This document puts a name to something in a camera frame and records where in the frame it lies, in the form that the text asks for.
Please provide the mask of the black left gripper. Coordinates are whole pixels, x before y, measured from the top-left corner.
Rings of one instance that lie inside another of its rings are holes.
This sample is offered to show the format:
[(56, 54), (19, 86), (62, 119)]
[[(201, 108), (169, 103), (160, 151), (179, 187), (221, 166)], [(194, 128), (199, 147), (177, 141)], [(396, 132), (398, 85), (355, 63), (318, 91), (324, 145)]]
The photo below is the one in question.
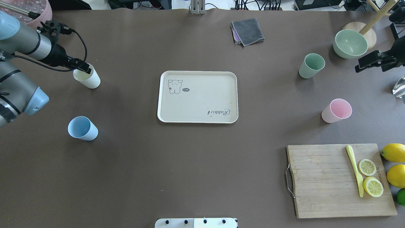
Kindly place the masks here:
[(78, 69), (87, 74), (91, 74), (92, 69), (89, 64), (78, 58), (72, 58), (66, 54), (65, 49), (55, 44), (47, 56), (47, 65), (51, 67), (66, 67), (68, 69)]

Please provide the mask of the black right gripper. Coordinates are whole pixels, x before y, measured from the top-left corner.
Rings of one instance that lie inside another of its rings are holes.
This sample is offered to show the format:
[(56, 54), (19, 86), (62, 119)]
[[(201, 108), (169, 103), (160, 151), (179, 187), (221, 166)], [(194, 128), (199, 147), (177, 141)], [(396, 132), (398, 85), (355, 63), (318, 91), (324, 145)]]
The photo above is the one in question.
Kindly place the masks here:
[(405, 63), (405, 36), (397, 39), (392, 47), (383, 53), (376, 50), (358, 60), (355, 66), (356, 73), (372, 67), (381, 67), (382, 72), (392, 68), (404, 66)]

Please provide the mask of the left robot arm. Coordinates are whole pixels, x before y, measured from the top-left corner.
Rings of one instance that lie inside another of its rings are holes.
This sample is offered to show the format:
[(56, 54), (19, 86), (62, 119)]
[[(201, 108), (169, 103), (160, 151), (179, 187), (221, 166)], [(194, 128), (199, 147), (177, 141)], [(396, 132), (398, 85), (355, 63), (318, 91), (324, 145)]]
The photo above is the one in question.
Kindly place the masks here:
[(22, 113), (33, 115), (49, 102), (48, 95), (12, 62), (13, 59), (19, 58), (59, 72), (93, 72), (86, 62), (87, 55), (84, 59), (68, 56), (59, 45), (61, 34), (73, 32), (76, 33), (54, 19), (34, 30), (12, 15), (1, 12), (1, 126), (12, 123)]

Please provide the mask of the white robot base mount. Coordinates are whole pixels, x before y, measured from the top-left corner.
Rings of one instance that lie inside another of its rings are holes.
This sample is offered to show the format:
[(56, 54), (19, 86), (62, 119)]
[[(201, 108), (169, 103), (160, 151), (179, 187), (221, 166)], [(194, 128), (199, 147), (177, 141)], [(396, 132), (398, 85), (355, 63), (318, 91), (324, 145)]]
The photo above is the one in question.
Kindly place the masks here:
[(155, 228), (237, 228), (237, 218), (161, 218)]

